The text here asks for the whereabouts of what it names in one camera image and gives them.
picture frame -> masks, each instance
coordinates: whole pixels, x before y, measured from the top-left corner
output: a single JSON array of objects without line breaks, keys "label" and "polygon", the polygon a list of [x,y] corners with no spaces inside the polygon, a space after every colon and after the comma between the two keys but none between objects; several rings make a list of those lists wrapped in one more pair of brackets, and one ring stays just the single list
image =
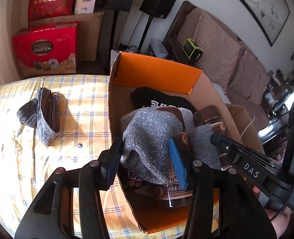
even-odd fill
[{"label": "picture frame", "polygon": [[270,46],[273,46],[291,13],[286,0],[240,1],[259,24]]}]

black sock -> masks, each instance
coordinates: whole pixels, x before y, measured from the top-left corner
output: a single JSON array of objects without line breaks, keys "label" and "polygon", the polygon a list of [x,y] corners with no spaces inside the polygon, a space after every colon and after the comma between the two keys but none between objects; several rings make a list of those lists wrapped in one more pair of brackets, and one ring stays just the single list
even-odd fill
[{"label": "black sock", "polygon": [[196,112],[196,109],[185,98],[179,96],[169,96],[148,87],[137,88],[130,94],[130,98],[134,103],[135,109],[151,106],[174,106],[177,108],[188,109],[193,114]]}]

plaid bedsheet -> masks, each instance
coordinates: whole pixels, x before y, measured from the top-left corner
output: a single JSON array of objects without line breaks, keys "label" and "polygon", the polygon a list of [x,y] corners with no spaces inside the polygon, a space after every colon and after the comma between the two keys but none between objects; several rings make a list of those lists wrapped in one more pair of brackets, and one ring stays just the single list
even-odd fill
[{"label": "plaid bedsheet", "polygon": [[[0,86],[0,222],[13,237],[34,197],[57,167],[81,168],[111,146],[108,81],[108,76],[67,75]],[[61,131],[49,146],[40,142],[35,128],[21,125],[16,116],[39,87],[61,94]],[[121,194],[117,177],[110,190],[100,193],[111,239],[175,239],[183,234],[185,223],[143,234],[126,216]],[[73,197],[74,233],[81,237],[77,188]]]}]

dark gray sock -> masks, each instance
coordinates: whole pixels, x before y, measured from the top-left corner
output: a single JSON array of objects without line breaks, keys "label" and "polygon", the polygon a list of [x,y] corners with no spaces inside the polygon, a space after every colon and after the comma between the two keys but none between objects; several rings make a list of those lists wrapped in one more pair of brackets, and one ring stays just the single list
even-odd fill
[{"label": "dark gray sock", "polygon": [[124,131],[121,164],[143,180],[167,184],[169,179],[169,139],[182,131],[171,112],[142,108]]},{"label": "dark gray sock", "polygon": [[17,117],[21,124],[27,125],[29,127],[34,127],[37,124],[38,100],[42,91],[43,88],[39,88],[35,98],[23,105],[17,111]]},{"label": "dark gray sock", "polygon": [[37,112],[37,134],[47,146],[60,131],[59,95],[44,88],[38,100]]},{"label": "dark gray sock", "polygon": [[221,170],[217,148],[210,141],[212,134],[210,125],[196,127],[187,135],[190,151],[197,160],[204,162],[211,168]]}]

orange box flap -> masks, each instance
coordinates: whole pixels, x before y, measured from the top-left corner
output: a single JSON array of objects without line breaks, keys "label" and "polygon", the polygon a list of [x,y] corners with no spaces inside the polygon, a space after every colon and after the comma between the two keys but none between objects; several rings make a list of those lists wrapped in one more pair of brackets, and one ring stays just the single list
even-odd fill
[{"label": "orange box flap", "polygon": [[114,85],[190,94],[202,70],[177,62],[122,52]]}]

